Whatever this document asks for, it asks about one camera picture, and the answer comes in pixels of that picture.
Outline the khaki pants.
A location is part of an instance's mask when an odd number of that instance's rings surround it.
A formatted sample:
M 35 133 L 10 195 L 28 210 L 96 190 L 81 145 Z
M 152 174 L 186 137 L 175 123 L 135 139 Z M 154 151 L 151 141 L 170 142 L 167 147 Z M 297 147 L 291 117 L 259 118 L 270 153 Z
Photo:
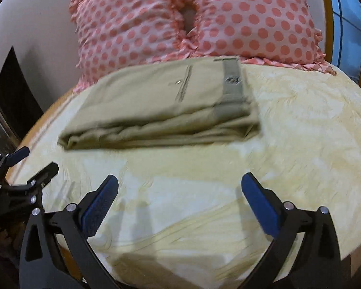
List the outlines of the khaki pants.
M 100 79 L 59 136 L 66 150 L 243 141 L 258 107 L 236 57 L 133 66 Z

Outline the yellow patterned bed sheet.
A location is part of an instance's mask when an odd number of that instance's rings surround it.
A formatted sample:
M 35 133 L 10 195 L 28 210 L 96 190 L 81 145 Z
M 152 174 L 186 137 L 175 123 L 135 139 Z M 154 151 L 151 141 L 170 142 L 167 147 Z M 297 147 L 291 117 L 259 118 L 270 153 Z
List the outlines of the yellow patterned bed sheet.
M 104 178 L 120 189 L 89 240 L 119 281 L 138 288 L 236 288 L 268 248 L 240 188 L 258 181 L 304 210 L 326 206 L 348 270 L 361 266 L 361 87 L 335 76 L 244 65 L 261 133 L 243 143 L 125 151 L 65 151 L 57 139 L 88 96 L 69 93 L 27 138 L 30 155 L 14 184 L 49 163 L 46 211 L 62 210 Z

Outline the pink polka dot pillow left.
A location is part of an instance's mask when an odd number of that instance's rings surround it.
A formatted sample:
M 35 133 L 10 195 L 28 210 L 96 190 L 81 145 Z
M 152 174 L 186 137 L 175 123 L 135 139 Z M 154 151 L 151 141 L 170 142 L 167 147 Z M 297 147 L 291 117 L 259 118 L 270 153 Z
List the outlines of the pink polka dot pillow left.
M 78 37 L 76 93 L 128 66 L 189 58 L 181 10 L 193 0 L 71 0 Z

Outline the pink polka dot pillow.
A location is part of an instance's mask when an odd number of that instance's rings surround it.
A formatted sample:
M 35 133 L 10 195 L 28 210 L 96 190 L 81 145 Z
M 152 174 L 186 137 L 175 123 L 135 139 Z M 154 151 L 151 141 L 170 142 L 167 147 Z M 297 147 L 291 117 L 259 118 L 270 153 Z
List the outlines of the pink polka dot pillow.
M 243 63 L 335 75 L 320 49 L 307 0 L 175 0 L 195 11 L 182 37 L 190 58 L 238 56 Z
M 76 93 L 128 66 L 189 58 L 181 10 L 193 0 L 71 0 L 78 37 Z

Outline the blue glass window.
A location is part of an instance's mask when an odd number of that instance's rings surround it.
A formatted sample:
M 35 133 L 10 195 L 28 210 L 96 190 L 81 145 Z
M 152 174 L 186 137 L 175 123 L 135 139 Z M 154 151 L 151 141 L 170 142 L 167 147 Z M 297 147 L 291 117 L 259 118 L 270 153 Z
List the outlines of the blue glass window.
M 359 0 L 331 0 L 334 40 L 331 64 L 354 82 L 361 75 L 361 3 Z

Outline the pink polka dot pillow right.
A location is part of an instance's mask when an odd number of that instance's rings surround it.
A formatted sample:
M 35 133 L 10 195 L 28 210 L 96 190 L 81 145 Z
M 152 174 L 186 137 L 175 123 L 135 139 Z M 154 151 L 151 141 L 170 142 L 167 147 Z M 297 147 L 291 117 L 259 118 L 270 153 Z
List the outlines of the pink polka dot pillow right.
M 238 56 L 243 63 L 335 75 L 320 49 L 307 0 L 175 0 L 195 11 L 182 37 L 190 58 Z

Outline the wooden window frame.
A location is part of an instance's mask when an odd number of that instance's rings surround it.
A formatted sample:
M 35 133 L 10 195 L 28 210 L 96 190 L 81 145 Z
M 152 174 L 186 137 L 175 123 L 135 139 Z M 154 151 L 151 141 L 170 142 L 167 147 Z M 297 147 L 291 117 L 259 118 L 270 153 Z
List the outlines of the wooden window frame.
M 326 61 L 331 63 L 334 48 L 334 15 L 331 0 L 323 0 L 325 13 L 325 50 Z

